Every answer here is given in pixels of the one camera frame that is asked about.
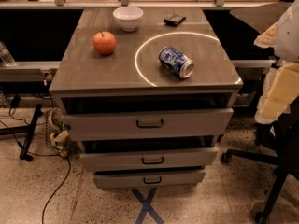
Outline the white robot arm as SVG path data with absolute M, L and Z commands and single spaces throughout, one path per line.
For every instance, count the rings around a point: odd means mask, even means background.
M 261 48 L 274 49 L 278 64 L 269 69 L 255 120 L 270 124 L 290 110 L 299 96 L 299 0 L 295 0 L 279 20 L 254 40 Z

